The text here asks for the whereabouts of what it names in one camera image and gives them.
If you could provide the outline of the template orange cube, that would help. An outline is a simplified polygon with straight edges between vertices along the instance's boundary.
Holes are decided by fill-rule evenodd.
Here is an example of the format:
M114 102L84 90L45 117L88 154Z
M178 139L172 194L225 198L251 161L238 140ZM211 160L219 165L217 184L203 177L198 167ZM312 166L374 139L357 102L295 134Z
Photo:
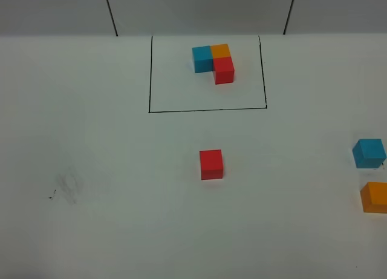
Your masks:
M227 44L211 45L210 49L214 59L231 57L229 46Z

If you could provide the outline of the template red cube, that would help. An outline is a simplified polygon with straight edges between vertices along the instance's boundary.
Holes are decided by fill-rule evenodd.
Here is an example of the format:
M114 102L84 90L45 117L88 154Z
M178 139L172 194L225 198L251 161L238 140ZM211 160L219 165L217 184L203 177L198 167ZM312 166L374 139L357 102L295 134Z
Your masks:
M213 75L215 84L233 83L235 69L230 56L213 59Z

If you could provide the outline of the loose blue cube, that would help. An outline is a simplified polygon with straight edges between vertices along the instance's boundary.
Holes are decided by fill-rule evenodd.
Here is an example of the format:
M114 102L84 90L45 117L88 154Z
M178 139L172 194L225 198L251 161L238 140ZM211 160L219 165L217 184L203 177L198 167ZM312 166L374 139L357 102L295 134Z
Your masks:
M356 168L377 169L386 160L381 139L359 139L353 149Z

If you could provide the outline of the template blue cube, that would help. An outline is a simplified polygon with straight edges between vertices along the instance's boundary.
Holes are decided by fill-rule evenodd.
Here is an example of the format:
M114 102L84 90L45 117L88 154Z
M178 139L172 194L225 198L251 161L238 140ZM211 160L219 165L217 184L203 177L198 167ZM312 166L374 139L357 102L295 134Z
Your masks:
M195 73L213 71L213 56L209 45L192 48L192 57Z

